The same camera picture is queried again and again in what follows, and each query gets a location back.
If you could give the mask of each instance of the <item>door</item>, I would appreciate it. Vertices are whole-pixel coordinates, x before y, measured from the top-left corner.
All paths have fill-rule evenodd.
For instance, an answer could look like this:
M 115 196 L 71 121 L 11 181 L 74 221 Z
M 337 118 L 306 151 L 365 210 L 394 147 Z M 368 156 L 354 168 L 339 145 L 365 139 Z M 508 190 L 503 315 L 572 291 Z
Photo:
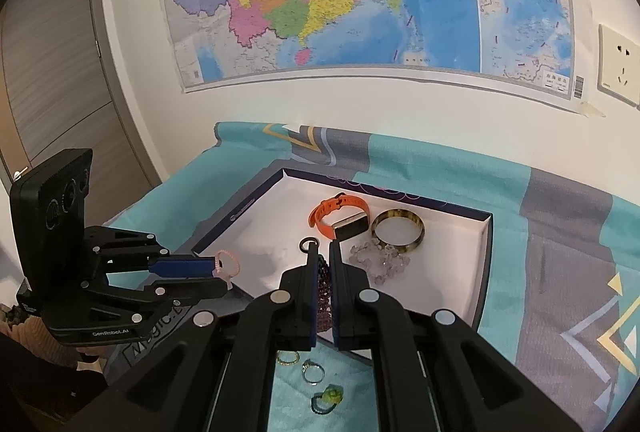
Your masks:
M 104 73 L 92 0 L 8 0 L 0 16 L 0 152 L 11 180 L 63 148 L 92 148 L 87 225 L 152 188 Z

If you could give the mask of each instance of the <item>yellow triangle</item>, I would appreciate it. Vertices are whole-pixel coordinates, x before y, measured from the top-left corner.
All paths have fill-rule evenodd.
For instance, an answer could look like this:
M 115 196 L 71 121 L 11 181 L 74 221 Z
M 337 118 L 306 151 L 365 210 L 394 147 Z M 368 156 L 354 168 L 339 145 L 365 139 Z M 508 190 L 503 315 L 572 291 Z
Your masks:
M 607 284 L 611 289 L 615 290 L 617 294 L 622 296 L 622 281 L 620 280 L 620 274 L 617 273 L 614 278 L 609 280 Z

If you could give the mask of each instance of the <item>pink bracelet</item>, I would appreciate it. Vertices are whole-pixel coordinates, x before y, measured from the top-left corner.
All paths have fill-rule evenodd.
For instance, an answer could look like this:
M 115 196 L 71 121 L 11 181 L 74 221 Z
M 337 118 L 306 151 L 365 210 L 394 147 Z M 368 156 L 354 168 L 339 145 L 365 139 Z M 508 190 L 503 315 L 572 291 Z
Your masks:
M 223 253 L 228 256 L 234 263 L 234 268 L 231 272 L 228 269 L 226 271 L 223 269 L 222 262 L 220 261 L 220 255 L 222 255 Z M 226 282 L 226 287 L 228 289 L 231 289 L 233 287 L 231 284 L 231 279 L 238 273 L 240 273 L 240 263 L 238 262 L 238 259 L 236 259 L 236 256 L 233 253 L 228 252 L 227 250 L 220 250 L 214 256 L 213 262 L 215 266 L 215 270 L 213 271 L 214 275 L 224 280 Z

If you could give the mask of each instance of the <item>smartwatch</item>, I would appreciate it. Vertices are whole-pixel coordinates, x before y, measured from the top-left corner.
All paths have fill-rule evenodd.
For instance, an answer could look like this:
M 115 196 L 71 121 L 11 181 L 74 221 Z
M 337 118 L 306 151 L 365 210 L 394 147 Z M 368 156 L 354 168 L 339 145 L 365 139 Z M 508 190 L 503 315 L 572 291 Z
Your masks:
M 322 222 L 324 216 L 340 210 L 343 206 L 356 206 L 360 208 L 363 213 L 355 214 L 341 221 L 334 222 L 334 224 L 331 225 Z M 313 228 L 316 226 L 318 231 L 326 238 L 331 240 L 337 239 L 341 242 L 366 232 L 369 229 L 369 219 L 369 205 L 367 205 L 364 199 L 340 193 L 331 199 L 325 199 L 314 208 L 309 215 L 309 227 Z

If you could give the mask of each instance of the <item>white wall socket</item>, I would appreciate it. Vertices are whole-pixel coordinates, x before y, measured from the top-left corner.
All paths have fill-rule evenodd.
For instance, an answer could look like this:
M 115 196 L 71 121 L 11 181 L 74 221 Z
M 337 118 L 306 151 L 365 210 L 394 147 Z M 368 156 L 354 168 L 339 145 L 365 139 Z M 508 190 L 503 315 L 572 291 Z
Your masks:
M 628 104 L 640 104 L 640 46 L 602 24 L 598 88 Z

